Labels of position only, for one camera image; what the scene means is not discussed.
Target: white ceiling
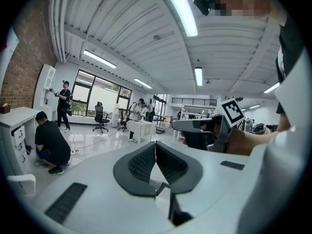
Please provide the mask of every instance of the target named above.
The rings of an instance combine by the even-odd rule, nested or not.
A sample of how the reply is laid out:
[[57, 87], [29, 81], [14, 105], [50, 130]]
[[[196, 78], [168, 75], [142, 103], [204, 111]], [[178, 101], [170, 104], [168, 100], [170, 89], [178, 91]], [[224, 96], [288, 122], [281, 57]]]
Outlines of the white ceiling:
[[[277, 82], [278, 24], [213, 12], [205, 17], [188, 1], [198, 29], [193, 38], [186, 37], [170, 0], [50, 0], [58, 58], [91, 65], [131, 86], [140, 86], [133, 81], [139, 78], [153, 87], [149, 94], [263, 97]], [[117, 68], [85, 56], [84, 49]], [[196, 66], [203, 68], [202, 87], [195, 85]]]

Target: floor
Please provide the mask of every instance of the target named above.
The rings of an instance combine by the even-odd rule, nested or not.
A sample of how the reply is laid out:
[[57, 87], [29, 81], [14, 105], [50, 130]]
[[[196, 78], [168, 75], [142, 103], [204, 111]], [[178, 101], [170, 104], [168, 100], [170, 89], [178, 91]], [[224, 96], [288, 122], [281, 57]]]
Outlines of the floor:
[[[164, 143], [171, 143], [173, 130], [171, 129], [170, 124], [159, 122], [158, 127], [166, 130], [166, 132], [160, 135], [156, 134], [152, 137], [152, 141], [160, 140]], [[119, 148], [123, 148], [128, 145], [136, 145], [136, 141], [128, 142], [128, 130], [123, 133], [122, 130], [118, 131], [117, 128], [108, 127], [109, 131], [104, 131], [102, 134], [100, 130], [95, 130], [93, 132], [93, 128], [93, 126], [72, 125], [71, 132], [64, 133], [65, 126], [61, 126], [63, 136], [69, 143], [71, 150], [74, 151], [74, 154], [69, 160], [70, 165], [63, 167], [63, 170], [65, 172], [92, 156], [104, 154], [107, 152], [113, 152]], [[148, 141], [149, 137], [147, 139], [142, 139], [141, 143]], [[31, 165], [32, 174], [36, 177], [37, 180], [36, 194], [38, 194], [43, 189], [45, 189], [52, 181], [54, 181], [61, 175], [50, 175], [48, 173], [48, 168], [45, 168], [43, 166], [35, 167], [34, 164], [38, 163], [35, 163], [36, 160], [37, 156], [35, 152], [32, 152], [29, 155], [29, 162]], [[153, 176], [151, 176], [151, 179], [156, 179], [158, 181], [164, 182], [166, 181], [162, 176], [161, 172], [154, 172], [152, 174], [154, 175], [154, 178]]]

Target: red brick wall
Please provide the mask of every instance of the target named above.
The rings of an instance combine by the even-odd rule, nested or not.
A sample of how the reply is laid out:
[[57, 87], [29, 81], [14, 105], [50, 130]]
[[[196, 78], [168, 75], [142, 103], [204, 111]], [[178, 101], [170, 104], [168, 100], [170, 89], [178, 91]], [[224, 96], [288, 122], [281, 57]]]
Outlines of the red brick wall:
[[19, 43], [7, 67], [0, 104], [33, 106], [37, 80], [43, 65], [55, 66], [49, 28], [49, 0], [30, 0], [13, 24]]

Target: sneakers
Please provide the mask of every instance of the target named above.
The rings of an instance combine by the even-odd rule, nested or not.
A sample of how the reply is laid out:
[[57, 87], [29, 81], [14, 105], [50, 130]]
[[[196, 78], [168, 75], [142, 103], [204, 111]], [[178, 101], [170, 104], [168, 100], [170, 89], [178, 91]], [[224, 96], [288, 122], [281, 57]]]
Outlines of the sneakers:
[[64, 173], [63, 169], [60, 166], [56, 166], [49, 170], [51, 175], [62, 175]]

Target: black pants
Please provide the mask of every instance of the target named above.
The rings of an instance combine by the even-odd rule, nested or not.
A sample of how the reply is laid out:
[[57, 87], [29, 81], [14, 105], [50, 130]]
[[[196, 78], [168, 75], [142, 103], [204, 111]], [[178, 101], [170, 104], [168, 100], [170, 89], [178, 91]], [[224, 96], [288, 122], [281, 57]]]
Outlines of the black pants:
[[58, 127], [60, 127], [60, 122], [61, 122], [61, 119], [63, 118], [64, 120], [64, 123], [66, 125], [66, 127], [68, 129], [70, 129], [70, 126], [68, 124], [68, 118], [67, 118], [67, 113], [66, 111], [63, 111], [62, 108], [60, 107], [60, 105], [58, 105]]
[[130, 131], [130, 139], [133, 138], [133, 134], [135, 134], [134, 132]]

